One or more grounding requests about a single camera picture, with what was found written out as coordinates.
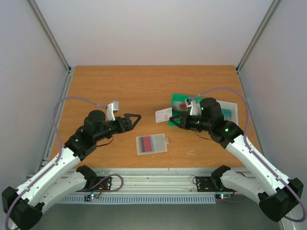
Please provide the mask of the translucent grey card holder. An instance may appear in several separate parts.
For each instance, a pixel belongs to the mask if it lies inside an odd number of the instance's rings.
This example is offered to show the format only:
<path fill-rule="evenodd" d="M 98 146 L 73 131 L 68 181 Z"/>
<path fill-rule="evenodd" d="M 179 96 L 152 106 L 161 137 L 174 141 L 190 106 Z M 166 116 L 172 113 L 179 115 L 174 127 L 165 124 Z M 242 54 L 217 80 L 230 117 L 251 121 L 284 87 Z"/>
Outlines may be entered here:
<path fill-rule="evenodd" d="M 148 153 L 141 153 L 141 145 L 140 145 L 140 137 L 136 137 L 136 148 L 137 148 L 137 155 L 147 155 L 147 154 L 155 154 L 155 153 L 163 153 L 167 152 L 167 142 L 165 134 L 156 134 L 156 135 L 149 135 L 152 139 L 152 146 L 153 151 Z"/>

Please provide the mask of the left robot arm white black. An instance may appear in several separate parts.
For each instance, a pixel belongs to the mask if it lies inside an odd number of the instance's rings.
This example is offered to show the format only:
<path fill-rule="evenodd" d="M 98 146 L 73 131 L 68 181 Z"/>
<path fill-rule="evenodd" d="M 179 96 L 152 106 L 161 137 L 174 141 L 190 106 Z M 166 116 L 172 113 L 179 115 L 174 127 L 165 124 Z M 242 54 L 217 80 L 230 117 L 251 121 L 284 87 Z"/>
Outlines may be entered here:
<path fill-rule="evenodd" d="M 5 229 L 13 225 L 16 230 L 29 230 L 44 212 L 68 194 L 96 188 L 97 174 L 86 165 L 78 167 L 68 178 L 61 178 L 95 151 L 99 141 L 133 130 L 140 119 L 141 115 L 124 114 L 106 121 L 103 111 L 91 111 L 45 167 L 17 188 L 9 186 L 2 192 Z"/>

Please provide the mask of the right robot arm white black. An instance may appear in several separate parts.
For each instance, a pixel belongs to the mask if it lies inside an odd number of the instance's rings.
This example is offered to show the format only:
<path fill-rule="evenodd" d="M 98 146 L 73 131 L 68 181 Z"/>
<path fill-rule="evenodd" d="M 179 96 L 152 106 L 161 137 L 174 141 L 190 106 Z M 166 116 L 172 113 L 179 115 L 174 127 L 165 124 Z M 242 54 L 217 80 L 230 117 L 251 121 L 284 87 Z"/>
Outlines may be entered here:
<path fill-rule="evenodd" d="M 255 177 L 248 179 L 223 165 L 211 174 L 212 186 L 217 190 L 227 188 L 243 194 L 275 222 L 287 218 L 300 202 L 303 183 L 298 178 L 289 178 L 271 164 L 236 123 L 224 118 L 221 106 L 214 98 L 205 98 L 199 103 L 187 98 L 185 103 L 189 111 L 174 115 L 169 121 L 181 129 L 207 131 L 214 142 L 232 153 Z"/>

